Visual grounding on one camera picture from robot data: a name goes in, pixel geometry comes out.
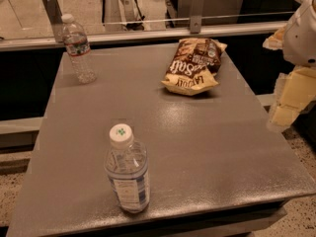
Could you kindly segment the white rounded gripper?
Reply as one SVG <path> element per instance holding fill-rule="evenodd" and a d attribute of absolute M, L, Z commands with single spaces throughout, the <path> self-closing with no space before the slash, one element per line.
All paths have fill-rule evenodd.
<path fill-rule="evenodd" d="M 263 42 L 270 50 L 282 50 L 283 58 L 295 66 L 276 79 L 275 100 L 269 110 L 267 128 L 283 132 L 316 97 L 316 0 L 304 0 L 286 27 Z"/>

